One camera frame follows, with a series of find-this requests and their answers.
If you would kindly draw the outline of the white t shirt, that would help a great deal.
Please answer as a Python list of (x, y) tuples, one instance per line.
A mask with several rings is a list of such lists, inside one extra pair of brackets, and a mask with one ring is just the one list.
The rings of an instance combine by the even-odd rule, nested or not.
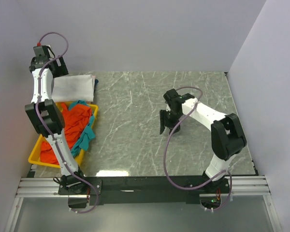
[(52, 99), (54, 102), (92, 102), (95, 80), (95, 76), (91, 74), (57, 77), (54, 80)]

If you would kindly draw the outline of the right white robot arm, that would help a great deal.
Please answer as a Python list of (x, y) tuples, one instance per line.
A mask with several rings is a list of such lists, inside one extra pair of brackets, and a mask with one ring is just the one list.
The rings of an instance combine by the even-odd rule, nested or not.
[(160, 110), (160, 134), (166, 128), (169, 137), (180, 131), (184, 119), (191, 117), (211, 132), (211, 147), (214, 155), (204, 174), (203, 189), (213, 193), (219, 188), (219, 180), (227, 172), (233, 157), (247, 145), (239, 117), (225, 114), (200, 102), (200, 97), (190, 93), (178, 94), (176, 89), (168, 90), (164, 95), (167, 109)]

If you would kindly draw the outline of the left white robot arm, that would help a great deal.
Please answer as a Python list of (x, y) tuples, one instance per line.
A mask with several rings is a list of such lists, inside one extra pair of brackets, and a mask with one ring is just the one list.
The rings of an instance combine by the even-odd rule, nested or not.
[(68, 74), (66, 64), (62, 56), (52, 57), (53, 52), (47, 45), (38, 44), (33, 50), (35, 56), (29, 66), (33, 77), (33, 96), (31, 103), (25, 106), (25, 112), (36, 132), (50, 144), (61, 175), (76, 176), (80, 168), (65, 138), (63, 115), (52, 99), (53, 79)]

